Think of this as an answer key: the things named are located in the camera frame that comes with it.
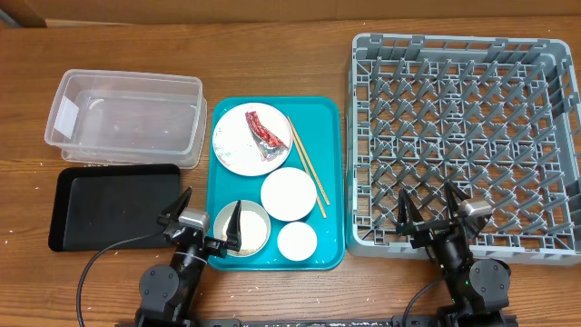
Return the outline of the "black tray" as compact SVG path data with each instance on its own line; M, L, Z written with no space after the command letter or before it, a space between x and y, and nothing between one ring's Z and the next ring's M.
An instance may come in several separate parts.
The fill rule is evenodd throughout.
M123 248L164 248L157 217L181 193L181 170L174 164L66 168L56 183L48 246L54 252L99 251L149 234Z

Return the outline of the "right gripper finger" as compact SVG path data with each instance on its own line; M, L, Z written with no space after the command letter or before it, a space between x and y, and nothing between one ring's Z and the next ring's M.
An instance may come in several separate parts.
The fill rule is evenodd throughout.
M469 196L461 191L451 181L444 183L445 199L447 202L448 215L451 221L456 221L458 218L458 208L460 202L469 199Z
M398 226L403 227L404 225L424 222L419 209L412 201L409 193L405 189L400 189L398 198Z

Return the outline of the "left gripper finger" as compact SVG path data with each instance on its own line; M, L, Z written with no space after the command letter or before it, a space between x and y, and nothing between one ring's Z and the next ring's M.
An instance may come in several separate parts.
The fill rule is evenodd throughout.
M227 249L238 252L241 249L241 200L239 200L231 214L230 221L226 229Z
M192 188L188 187L174 202L164 208L159 214L160 221L177 221L188 206L192 196Z

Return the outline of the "grey bowl with rice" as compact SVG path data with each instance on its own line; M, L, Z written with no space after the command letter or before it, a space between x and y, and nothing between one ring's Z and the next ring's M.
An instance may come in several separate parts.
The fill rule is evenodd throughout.
M227 227L236 202L229 203L218 213L213 224L213 237L226 240ZM258 253L267 243L271 234L271 219L257 203L241 200L241 249L229 250L234 257L249 257Z

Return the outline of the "clear plastic bin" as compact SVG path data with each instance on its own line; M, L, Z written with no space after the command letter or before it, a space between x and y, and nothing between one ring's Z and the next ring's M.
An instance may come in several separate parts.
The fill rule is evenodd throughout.
M71 69L57 87L44 140L68 162L192 169L207 113L197 77Z

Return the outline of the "wooden chopstick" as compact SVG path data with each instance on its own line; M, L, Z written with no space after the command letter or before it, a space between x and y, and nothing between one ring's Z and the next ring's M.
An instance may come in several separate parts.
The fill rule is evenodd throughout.
M319 175L318 175L317 171L314 168L314 165L313 165L313 163L312 163L312 161L310 159L310 156L309 156L308 152L306 151L306 148L305 148L302 140L300 139L300 135L298 133L298 130L294 126L294 123L292 122L292 120L291 120L291 118L289 116L287 116L287 119L288 119L288 121L290 123L290 127L291 127L292 131L294 132L294 136L297 139L297 143L298 143L298 146L299 146L299 148L301 150L301 153L303 155L303 159L304 159L305 163L308 165L309 170L310 170L310 173L312 174L312 177L315 180L315 183L319 187L319 190L320 190L320 193L322 195L323 201L324 201L324 203L326 205L330 206L330 199L329 199L327 193L325 192L325 189L324 189L324 187L323 187L323 185L322 185L322 183L320 181Z
M296 129L295 129L295 127L294 127L294 125L293 125L293 123L291 121L291 118L289 116L286 116L286 118L287 118L287 120L288 120L288 122L290 124L290 128L291 128L291 131L292 131L292 136L293 136L293 142L295 143L295 146L297 148L297 152L299 154L299 158L300 158L300 161L302 163L303 170L311 178L311 180L315 181L314 180L314 174L311 173L311 169L310 169L309 164L308 164L308 161L307 161L306 153L304 152L304 149L303 149L303 147L301 145L300 138L299 138L299 136L297 134L297 131L296 131ZM328 218L328 215L327 215L327 213L326 213L326 211L325 211L325 209L323 207L323 204L321 202L321 199L319 197L318 186L315 186L315 194L316 194L316 202L317 202L317 205L320 208L321 215L322 215L323 219L327 219Z

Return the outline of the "white cup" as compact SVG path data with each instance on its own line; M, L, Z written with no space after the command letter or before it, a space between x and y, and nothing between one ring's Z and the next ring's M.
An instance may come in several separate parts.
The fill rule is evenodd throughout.
M315 253L318 237L308 224L293 222L280 230L277 245L283 257L293 262L301 262Z

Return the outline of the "grey dish rack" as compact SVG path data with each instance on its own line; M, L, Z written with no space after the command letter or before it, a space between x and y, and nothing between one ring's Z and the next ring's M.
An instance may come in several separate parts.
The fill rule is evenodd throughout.
M398 194L448 217L445 183L494 205L479 258L580 261L580 90L557 39L360 34L347 104L346 247L423 259Z

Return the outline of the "red snack wrapper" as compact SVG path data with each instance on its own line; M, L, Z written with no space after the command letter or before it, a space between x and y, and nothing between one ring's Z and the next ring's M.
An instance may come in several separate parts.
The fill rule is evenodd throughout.
M255 111L246 112L245 118L263 161L272 161L288 150L288 146L278 136L261 124Z

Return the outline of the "large white plate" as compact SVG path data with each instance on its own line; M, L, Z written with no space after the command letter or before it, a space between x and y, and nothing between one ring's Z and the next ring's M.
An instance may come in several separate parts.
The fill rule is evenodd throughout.
M255 111L262 125L278 136L288 150L272 161L263 161L245 113ZM227 109L212 132L212 150L218 161L233 173L260 176L272 172L288 158L293 146L291 127L280 110L269 104L246 103Z

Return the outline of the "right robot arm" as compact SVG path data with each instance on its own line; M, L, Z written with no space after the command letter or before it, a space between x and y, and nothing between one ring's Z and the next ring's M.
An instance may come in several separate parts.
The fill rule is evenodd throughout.
M509 306L511 270L497 259L474 257L470 242L492 218L490 201L472 198L451 182L444 184L448 219L426 221L406 190L399 191L396 233L411 238L414 249L422 248L435 261L442 276L425 286L409 301L401 326L488 327L516 326L517 318L503 310ZM416 301L434 286L447 285L452 303L431 316L411 316Z

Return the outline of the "wooden chopstick right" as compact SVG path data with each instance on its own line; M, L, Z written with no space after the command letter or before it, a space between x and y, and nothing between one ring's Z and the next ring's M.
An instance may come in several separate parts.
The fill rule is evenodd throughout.
M320 190L320 193L322 195L323 201L324 201L324 203L326 205L330 206L330 199L329 199L327 193L325 192L325 189L324 189L324 187L323 187L323 185L322 185L322 183L320 181L319 175L318 175L317 171L314 168L314 165L313 165L313 163L312 163L312 161L310 159L310 156L309 156L308 152L306 151L306 148L305 148L302 140L300 139L300 135L298 133L298 130L294 126L294 123L292 122L292 120L291 120L291 118L289 116L287 116L287 119L288 119L288 121L290 123L290 127L291 127L292 131L294 132L294 136L297 139L297 143L298 143L298 146L299 146L299 148L301 150L301 153L303 155L303 159L304 159L305 163L308 165L309 170L310 170L310 173L312 174L312 177L315 180L315 183L319 187L319 190Z

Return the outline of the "medium white plate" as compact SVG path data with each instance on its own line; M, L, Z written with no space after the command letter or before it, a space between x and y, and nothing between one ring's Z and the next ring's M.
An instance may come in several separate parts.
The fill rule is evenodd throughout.
M261 204L273 218L294 222L306 217L316 203L312 179L301 169L285 167L270 173L261 186Z

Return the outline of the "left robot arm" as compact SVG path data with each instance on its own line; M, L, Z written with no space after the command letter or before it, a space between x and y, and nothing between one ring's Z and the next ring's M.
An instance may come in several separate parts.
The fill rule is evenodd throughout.
M204 268L210 257L224 258L241 249L241 202L235 203L226 238L208 235L209 214L188 206L192 189L187 189L158 215L164 238L175 246L168 264L157 264L142 275L140 307L136 326L206 326L190 312Z

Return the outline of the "teal serving tray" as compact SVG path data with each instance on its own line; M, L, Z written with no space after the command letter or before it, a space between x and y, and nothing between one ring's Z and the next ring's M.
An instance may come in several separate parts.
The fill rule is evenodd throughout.
M284 223L271 218L271 236L264 248L250 257L228 255L211 257L209 264L220 271L325 271L335 268L345 253L345 200L343 183L340 110L323 96L251 96L231 97L219 102L212 113L212 132L227 109L238 104L263 103L289 116L297 128L306 151L330 199L323 201L328 215L323 219L319 206L305 218L318 236L315 253L307 260L293 262L282 256L277 238ZM238 200L260 203L260 190L266 175L250 177L230 172L210 150L206 209L213 223L219 211Z

